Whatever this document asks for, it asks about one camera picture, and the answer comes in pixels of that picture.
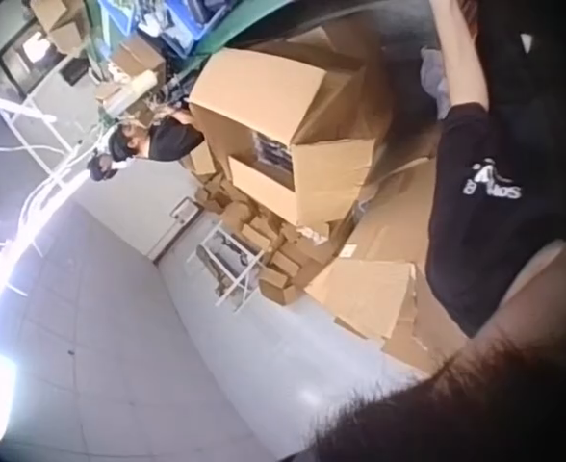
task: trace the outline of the blue crate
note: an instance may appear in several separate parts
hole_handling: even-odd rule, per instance
[[[167,10],[170,13],[174,29],[175,38],[167,40],[173,41],[173,48],[181,47],[182,53],[178,53],[183,58],[188,56],[193,47],[206,36],[225,16],[229,7],[221,7],[206,24],[199,24],[193,19],[193,15],[183,0],[165,0]]]
[[[117,8],[110,0],[98,0],[98,2],[101,8],[108,12],[110,19],[124,36],[129,37],[138,30],[140,18],[135,5],[127,15],[126,11]]]

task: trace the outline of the white floor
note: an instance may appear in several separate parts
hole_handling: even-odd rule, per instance
[[[172,300],[223,392],[278,458],[303,448],[325,416],[355,393],[398,388],[414,372],[346,332],[310,297],[281,308],[256,295],[234,314],[215,307],[215,281],[187,264],[214,226],[203,218],[160,265]]]

